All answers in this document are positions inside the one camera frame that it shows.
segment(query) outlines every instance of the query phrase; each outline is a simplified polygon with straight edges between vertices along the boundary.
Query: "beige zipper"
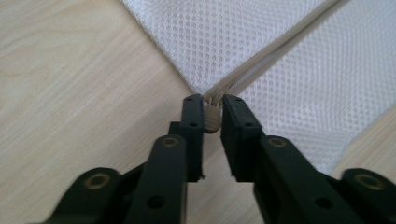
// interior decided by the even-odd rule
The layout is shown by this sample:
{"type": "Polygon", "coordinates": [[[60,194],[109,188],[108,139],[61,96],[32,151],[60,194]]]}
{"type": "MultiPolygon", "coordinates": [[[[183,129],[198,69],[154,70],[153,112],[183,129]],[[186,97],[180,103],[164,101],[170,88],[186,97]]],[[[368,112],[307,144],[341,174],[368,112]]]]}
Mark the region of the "beige zipper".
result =
{"type": "Polygon", "coordinates": [[[299,43],[304,36],[316,28],[347,1],[348,0],[328,0],[324,2],[282,35],[277,41],[259,51],[207,91],[204,94],[205,100],[212,105],[220,105],[223,94],[239,94],[250,83],[276,63],[293,46],[299,43]]]}

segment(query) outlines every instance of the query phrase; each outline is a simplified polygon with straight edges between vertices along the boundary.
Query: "wood grain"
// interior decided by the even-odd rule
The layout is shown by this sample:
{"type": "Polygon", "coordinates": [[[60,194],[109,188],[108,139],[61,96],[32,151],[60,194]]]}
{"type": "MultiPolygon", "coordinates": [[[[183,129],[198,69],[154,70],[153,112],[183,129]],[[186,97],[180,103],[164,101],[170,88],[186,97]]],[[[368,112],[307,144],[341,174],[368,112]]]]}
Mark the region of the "wood grain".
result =
{"type": "MultiPolygon", "coordinates": [[[[83,172],[148,157],[191,92],[118,0],[0,2],[0,223],[46,219],[83,172]]],[[[396,108],[355,141],[334,175],[366,167],[396,181],[396,108]]],[[[189,184],[188,223],[262,223],[205,136],[207,178],[189,184]]]]}

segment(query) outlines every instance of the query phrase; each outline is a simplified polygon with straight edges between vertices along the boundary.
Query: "zipper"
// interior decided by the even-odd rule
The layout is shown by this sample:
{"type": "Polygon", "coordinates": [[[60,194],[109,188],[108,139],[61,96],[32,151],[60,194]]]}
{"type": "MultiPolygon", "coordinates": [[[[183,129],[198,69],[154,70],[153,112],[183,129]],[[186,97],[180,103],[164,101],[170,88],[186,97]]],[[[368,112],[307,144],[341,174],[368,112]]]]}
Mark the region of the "zipper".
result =
{"type": "Polygon", "coordinates": [[[224,94],[239,94],[347,1],[328,0],[321,4],[274,43],[259,51],[207,91],[204,94],[205,101],[209,105],[221,105],[224,94]]]}

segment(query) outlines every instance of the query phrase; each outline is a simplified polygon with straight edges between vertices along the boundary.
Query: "brass screw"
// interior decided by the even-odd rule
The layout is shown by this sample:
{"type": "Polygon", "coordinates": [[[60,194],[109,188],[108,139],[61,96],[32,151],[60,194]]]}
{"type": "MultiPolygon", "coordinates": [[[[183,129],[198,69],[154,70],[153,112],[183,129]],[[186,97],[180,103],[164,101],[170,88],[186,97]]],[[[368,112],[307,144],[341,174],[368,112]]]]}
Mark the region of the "brass screw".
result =
{"type": "Polygon", "coordinates": [[[178,145],[179,141],[177,138],[168,137],[168,138],[164,138],[162,143],[164,147],[175,147],[178,145]]]}
{"type": "Polygon", "coordinates": [[[285,142],[285,140],[281,138],[270,138],[268,139],[268,143],[273,146],[273,147],[285,147],[288,144],[285,142]]]}
{"type": "Polygon", "coordinates": [[[88,179],[85,180],[84,186],[87,189],[101,189],[110,181],[111,177],[108,174],[98,173],[95,175],[91,175],[88,179]]]}
{"type": "Polygon", "coordinates": [[[355,181],[366,187],[367,189],[381,190],[385,188],[384,182],[380,179],[367,174],[355,175],[355,181]]]}

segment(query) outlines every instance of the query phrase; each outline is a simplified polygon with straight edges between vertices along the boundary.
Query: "textured white cloth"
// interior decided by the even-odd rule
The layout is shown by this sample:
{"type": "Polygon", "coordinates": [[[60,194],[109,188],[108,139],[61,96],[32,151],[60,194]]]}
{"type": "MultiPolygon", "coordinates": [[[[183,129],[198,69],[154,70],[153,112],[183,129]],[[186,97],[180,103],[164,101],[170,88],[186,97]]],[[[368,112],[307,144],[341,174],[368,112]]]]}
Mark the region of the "textured white cloth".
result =
{"type": "MultiPolygon", "coordinates": [[[[324,0],[124,0],[190,87],[205,93],[324,0]]],[[[322,172],[396,104],[396,2],[352,0],[240,96],[267,134],[322,172]]]]}

